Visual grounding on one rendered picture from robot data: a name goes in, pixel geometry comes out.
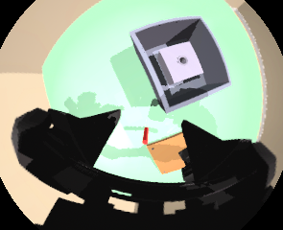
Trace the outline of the white square plate with hole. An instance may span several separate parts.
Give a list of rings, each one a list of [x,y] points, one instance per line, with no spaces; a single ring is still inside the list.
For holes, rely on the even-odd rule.
[[[169,85],[203,73],[190,41],[159,50],[157,60],[163,68]]]

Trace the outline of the red peg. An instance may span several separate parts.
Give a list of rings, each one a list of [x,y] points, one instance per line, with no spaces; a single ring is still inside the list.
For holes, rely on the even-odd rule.
[[[144,127],[144,137],[142,137],[142,143],[144,143],[144,145],[148,143],[148,134],[149,134],[149,128],[145,126]]]

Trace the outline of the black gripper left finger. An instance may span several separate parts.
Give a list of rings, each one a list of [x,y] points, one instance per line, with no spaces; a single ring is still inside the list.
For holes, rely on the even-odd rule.
[[[122,116],[122,110],[86,116],[82,119],[55,108],[48,108],[48,111],[53,116],[53,127],[60,127],[61,130],[71,134],[81,156],[86,160],[84,164],[90,166],[94,166],[98,161],[100,153],[110,139],[110,134],[117,127]]]

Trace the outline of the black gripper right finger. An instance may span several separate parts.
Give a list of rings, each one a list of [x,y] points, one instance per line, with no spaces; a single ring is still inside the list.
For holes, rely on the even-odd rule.
[[[209,131],[195,126],[187,120],[183,120],[182,134],[184,143],[190,154],[190,162],[192,166],[192,173],[194,174],[194,181],[205,180],[207,176],[218,169],[223,161],[233,153],[234,150],[246,149],[252,143],[252,139],[219,139],[215,135],[210,134]]]

